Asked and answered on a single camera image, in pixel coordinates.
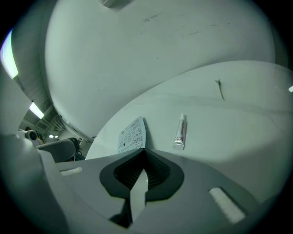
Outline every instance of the ceiling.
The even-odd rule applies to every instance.
[[[51,4],[50,1],[36,1],[13,27],[11,35],[12,52],[18,70],[18,75],[13,80],[45,113],[40,120],[29,110],[19,128],[30,127],[43,134],[58,133],[65,129],[46,91],[41,67],[44,45],[42,37],[46,33],[47,15],[52,11]]]

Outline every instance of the small tube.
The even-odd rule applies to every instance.
[[[173,149],[184,149],[184,143],[185,143],[185,118],[184,114],[181,114],[181,118],[179,120],[175,140],[173,143]]]

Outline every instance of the black plastic part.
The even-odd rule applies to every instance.
[[[125,228],[130,226],[130,224],[132,223],[132,216],[130,209],[130,201],[128,199],[125,200],[121,213],[114,215],[110,218],[110,220]]]
[[[30,132],[29,137],[34,141],[37,139],[37,134],[35,132]]]
[[[143,170],[144,157],[139,153],[114,170],[114,176],[131,190]]]
[[[149,182],[146,202],[170,198],[183,184],[183,170],[149,149],[145,149],[145,154],[145,171]]]
[[[77,141],[77,139],[76,138],[74,138],[74,137],[72,137],[72,138],[68,138],[70,141],[72,141],[73,142],[73,144],[74,144],[74,146],[75,146],[75,149],[76,149],[76,152],[75,152],[75,154],[77,154],[78,153],[78,151],[79,151],[79,144],[78,144],[78,141]]]
[[[110,220],[126,228],[132,223],[130,191],[143,169],[148,177],[146,202],[170,198],[184,180],[184,173],[177,164],[149,149],[139,149],[104,167],[100,173],[102,185],[111,196],[125,199],[121,213]]]
[[[128,183],[131,181],[131,179],[126,179],[125,177],[122,177],[122,174],[119,173],[119,171],[116,171],[116,176],[115,176],[114,172],[115,172],[116,168],[121,167],[121,169],[122,169],[124,163],[126,163],[127,161],[131,160],[132,158],[134,158],[136,156],[138,158],[138,156],[140,156],[140,155],[144,155],[143,149],[138,149],[134,153],[131,153],[130,155],[125,156],[125,157],[109,164],[108,166],[106,166],[102,169],[102,171],[100,173],[100,181],[111,196],[129,199],[131,189],[130,189],[130,185]],[[142,170],[142,166],[140,164],[138,164],[137,167]]]

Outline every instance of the white surface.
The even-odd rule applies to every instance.
[[[247,59],[274,63],[275,47],[266,18],[242,0],[59,0],[45,45],[54,107],[89,138],[155,85]]]
[[[120,131],[129,119],[143,116],[146,147],[208,163],[264,201],[280,191],[292,162],[290,75],[278,65],[234,61],[174,77],[116,113],[97,135],[87,160],[116,154]],[[185,148],[175,150],[181,113]]]
[[[212,188],[209,193],[230,223],[235,224],[245,219],[243,211],[240,210],[221,188]]]

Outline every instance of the wall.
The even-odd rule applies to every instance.
[[[31,101],[0,64],[0,134],[16,134]]]
[[[47,138],[45,143],[47,144],[47,143],[51,143],[51,142],[55,142],[55,141],[57,141],[57,138]]]
[[[37,128],[34,124],[30,123],[30,122],[27,122],[27,121],[23,121],[21,122],[21,124],[19,125],[18,128],[24,130],[26,127],[30,127],[32,130],[35,130],[37,131],[38,133],[40,134],[44,134],[45,133],[45,130],[41,129],[41,128]]]
[[[90,149],[90,147],[92,146],[92,142],[91,141],[85,141],[83,140],[80,144],[80,151],[82,153],[82,156],[86,157],[87,153]]]
[[[57,111],[88,137],[124,105],[183,72],[218,62],[275,62],[271,28],[244,1],[58,1],[45,44]]]
[[[72,134],[71,132],[69,132],[67,129],[62,132],[59,136],[58,136],[58,139],[59,140],[64,140],[64,139],[68,139],[68,138],[72,138],[72,137],[75,137],[78,139],[78,136],[77,135],[74,135]]]

